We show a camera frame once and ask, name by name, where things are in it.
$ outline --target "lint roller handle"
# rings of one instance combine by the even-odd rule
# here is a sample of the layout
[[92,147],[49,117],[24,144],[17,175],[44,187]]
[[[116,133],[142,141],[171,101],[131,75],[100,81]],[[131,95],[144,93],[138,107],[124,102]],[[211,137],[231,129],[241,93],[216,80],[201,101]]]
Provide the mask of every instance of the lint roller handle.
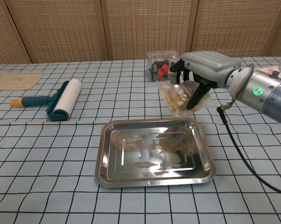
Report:
[[39,106],[48,104],[53,100],[53,97],[44,96],[44,97],[21,97],[19,99],[10,100],[11,106]]

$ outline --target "grid pattern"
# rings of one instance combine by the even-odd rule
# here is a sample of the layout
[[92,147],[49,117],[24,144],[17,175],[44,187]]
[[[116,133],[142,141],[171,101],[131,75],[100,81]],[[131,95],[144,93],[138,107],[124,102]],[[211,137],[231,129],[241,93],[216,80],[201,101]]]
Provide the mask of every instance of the grid pattern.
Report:
[[[281,57],[242,61],[281,70]],[[171,117],[144,69],[144,60],[0,65],[0,73],[44,74],[32,90],[0,91],[0,223],[281,224],[281,195],[248,171],[215,108],[189,115],[202,125],[215,160],[217,174],[209,183],[123,189],[96,183],[104,124]],[[45,106],[7,104],[14,97],[51,94],[72,77],[83,88],[70,121],[48,122]],[[230,100],[222,89],[211,95],[221,104]],[[281,125],[241,103],[227,114],[250,164],[281,189]]]

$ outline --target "black cable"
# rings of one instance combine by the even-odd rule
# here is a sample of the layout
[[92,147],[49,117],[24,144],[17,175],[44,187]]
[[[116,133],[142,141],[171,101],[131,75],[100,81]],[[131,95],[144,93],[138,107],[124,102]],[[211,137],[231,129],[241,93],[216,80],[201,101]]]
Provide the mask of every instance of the black cable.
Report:
[[225,117],[225,114],[223,112],[223,110],[221,109],[221,106],[220,107],[217,107],[217,112],[219,113],[220,117],[221,117],[221,120],[223,122],[223,124],[225,125],[226,129],[227,129],[227,132],[228,132],[228,135],[230,137],[230,139],[232,140],[236,150],[238,151],[241,159],[243,160],[244,164],[247,166],[247,168],[251,171],[251,173],[260,181],[262,182],[264,185],[266,185],[268,188],[278,192],[281,194],[281,190],[272,186],[271,184],[269,184],[268,182],[266,182],[264,179],[262,179],[256,172],[255,170],[249,165],[249,163],[246,161],[246,159],[244,158],[242,152],[240,151],[240,148],[238,147],[237,143],[235,142],[234,138],[233,138],[233,135],[229,129],[229,126],[227,124],[227,119]]

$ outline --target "green indicator light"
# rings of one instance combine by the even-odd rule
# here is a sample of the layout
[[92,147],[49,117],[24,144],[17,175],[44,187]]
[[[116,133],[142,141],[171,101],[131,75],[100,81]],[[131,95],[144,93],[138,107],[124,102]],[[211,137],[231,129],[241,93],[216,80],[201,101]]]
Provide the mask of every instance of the green indicator light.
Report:
[[256,95],[256,96],[260,96],[261,94],[263,93],[263,89],[261,87],[255,87],[253,89],[253,94]]

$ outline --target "red object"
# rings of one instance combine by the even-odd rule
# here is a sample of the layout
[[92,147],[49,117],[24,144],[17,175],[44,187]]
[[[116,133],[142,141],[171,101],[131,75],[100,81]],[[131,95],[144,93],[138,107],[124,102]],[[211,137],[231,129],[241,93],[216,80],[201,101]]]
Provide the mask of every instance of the red object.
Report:
[[157,75],[158,75],[158,81],[162,81],[163,80],[163,76],[164,76],[164,71],[162,70],[162,68],[158,69]]
[[164,74],[168,75],[169,67],[167,64],[162,65],[162,70],[164,71]]

